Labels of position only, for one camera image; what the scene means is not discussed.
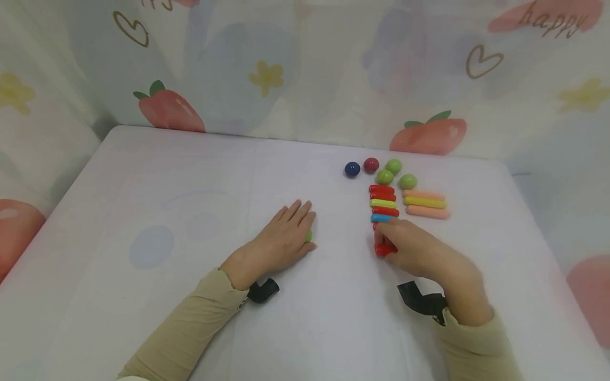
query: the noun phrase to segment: black wrist strap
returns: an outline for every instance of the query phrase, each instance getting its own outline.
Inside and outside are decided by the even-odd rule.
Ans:
[[[422,295],[414,281],[396,287],[407,307],[422,315],[432,316],[437,323],[445,326],[443,310],[447,306],[447,300],[442,294]]]
[[[248,292],[248,299],[256,304],[263,304],[268,301],[273,295],[279,291],[279,286],[275,280],[269,278],[262,286],[259,286],[257,282],[254,282],[250,286]]]

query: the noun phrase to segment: red ball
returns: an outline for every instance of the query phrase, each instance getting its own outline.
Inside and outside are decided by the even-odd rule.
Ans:
[[[364,171],[368,174],[375,173],[377,169],[379,169],[379,160],[374,157],[369,157],[364,160]]]

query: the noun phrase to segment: beige sleeve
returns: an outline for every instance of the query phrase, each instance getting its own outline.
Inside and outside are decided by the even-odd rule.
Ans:
[[[435,324],[451,381],[522,381],[498,316],[481,327],[461,326],[449,308]]]
[[[214,334],[239,311],[247,295],[233,289],[223,271],[212,270],[146,339],[118,378],[186,381]]]

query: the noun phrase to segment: yellow flower print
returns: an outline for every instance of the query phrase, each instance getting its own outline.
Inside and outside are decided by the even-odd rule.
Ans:
[[[564,90],[559,93],[559,100],[565,104],[560,113],[578,109],[582,112],[595,112],[604,101],[610,99],[610,87],[601,87],[601,79],[589,79],[581,88]]]
[[[0,107],[11,105],[22,115],[30,115],[31,111],[26,102],[33,100],[35,96],[34,89],[23,85],[13,73],[0,74]]]
[[[269,67],[265,61],[258,61],[256,63],[256,71],[258,74],[250,73],[248,79],[254,85],[260,87],[260,93],[262,94],[263,98],[267,97],[271,87],[284,86],[284,79],[282,78],[284,68],[282,65],[276,63],[275,65]]]

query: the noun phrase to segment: white table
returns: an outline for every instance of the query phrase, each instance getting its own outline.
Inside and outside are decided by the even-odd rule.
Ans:
[[[112,379],[201,276],[296,198],[318,212],[319,248],[274,276],[281,291],[248,303],[192,379],[447,379],[430,319],[397,292],[411,278],[372,253],[373,176],[342,175],[369,156],[397,157],[420,189],[446,194],[448,221],[408,218],[481,268],[526,380],[610,379],[502,163],[142,127],[110,133],[2,284],[0,379]]]

